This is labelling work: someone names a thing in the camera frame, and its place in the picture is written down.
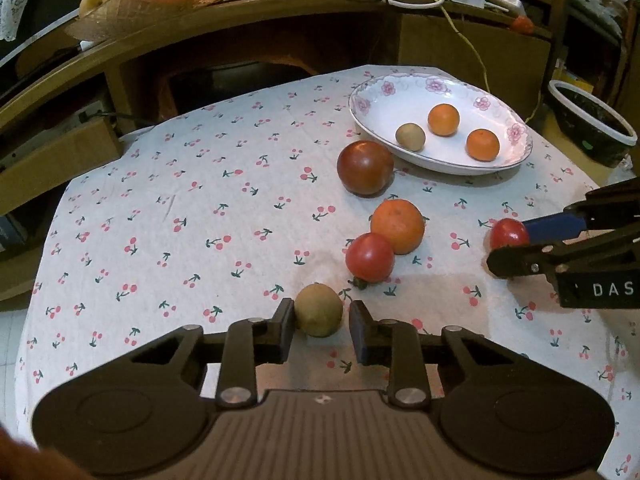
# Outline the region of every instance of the bowl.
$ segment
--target bowl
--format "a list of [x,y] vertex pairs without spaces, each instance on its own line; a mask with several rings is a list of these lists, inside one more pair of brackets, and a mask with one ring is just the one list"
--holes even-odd
[[562,133],[603,166],[615,168],[638,142],[623,116],[583,89],[553,79],[549,92],[549,104]]
[[[431,109],[442,103],[455,106],[460,126],[450,137],[432,134],[427,126]],[[428,170],[455,175],[480,175],[522,164],[533,147],[532,130],[500,99],[453,78],[428,73],[396,73],[372,78],[350,95],[349,108],[359,127],[385,144],[400,158]],[[420,152],[396,141],[405,123],[419,124],[427,140]],[[481,162],[466,153],[466,137],[473,130],[491,130],[500,141],[495,160]]]

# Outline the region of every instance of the cherry print tablecloth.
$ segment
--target cherry print tablecloth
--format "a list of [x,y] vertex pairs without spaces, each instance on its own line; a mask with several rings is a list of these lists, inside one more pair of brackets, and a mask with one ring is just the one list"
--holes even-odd
[[[496,219],[525,220],[580,200],[592,186],[580,170],[533,134],[532,155],[517,170],[468,178],[397,160],[385,196],[358,198],[340,184],[337,156],[359,138],[346,107],[351,89],[407,70],[365,66],[210,105],[139,134],[120,160],[74,179],[22,335],[20,434],[33,438],[34,406],[71,377],[181,325],[220,332],[238,319],[271,317],[281,298],[318,281],[346,303],[364,300],[375,318],[430,333],[462,325],[588,384],[618,424],[601,473],[637,477],[640,315],[563,310],[544,277],[506,282],[482,267]],[[424,241],[397,257],[386,283],[360,291],[349,282],[345,247],[385,198],[418,206]],[[297,334],[285,365],[258,368],[258,386],[383,388],[386,369],[355,362],[344,322],[330,338]],[[205,396],[217,370],[209,368]]]

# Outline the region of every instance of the tiled floor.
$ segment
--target tiled floor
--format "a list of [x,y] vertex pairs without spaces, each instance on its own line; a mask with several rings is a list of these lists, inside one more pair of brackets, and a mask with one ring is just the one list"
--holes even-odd
[[16,434],[14,368],[26,310],[0,312],[0,423]]

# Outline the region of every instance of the curved wooden desk edge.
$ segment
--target curved wooden desk edge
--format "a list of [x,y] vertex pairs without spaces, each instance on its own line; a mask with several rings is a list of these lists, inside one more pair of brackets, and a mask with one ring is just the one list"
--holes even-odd
[[[105,69],[169,44],[263,20],[332,12],[371,12],[379,10],[380,5],[371,0],[236,0],[204,7],[172,20],[159,22],[121,40],[100,44],[52,70],[0,108],[0,130],[34,111],[48,99]],[[500,25],[509,25],[511,22],[511,18],[507,16],[475,7],[447,2],[446,8],[452,13]],[[543,28],[536,28],[534,34],[543,39],[550,37]]]

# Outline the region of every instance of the tomato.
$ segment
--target tomato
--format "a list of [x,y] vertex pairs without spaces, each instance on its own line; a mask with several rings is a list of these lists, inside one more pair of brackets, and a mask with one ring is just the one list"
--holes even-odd
[[357,140],[340,152],[336,169],[347,190],[369,196],[388,184],[394,160],[385,146],[373,140]]
[[491,228],[490,245],[492,250],[505,246],[529,245],[529,233],[522,222],[503,218]]
[[394,270],[394,248],[383,235],[366,233],[357,237],[345,257],[347,269],[368,283],[378,283],[388,278]]

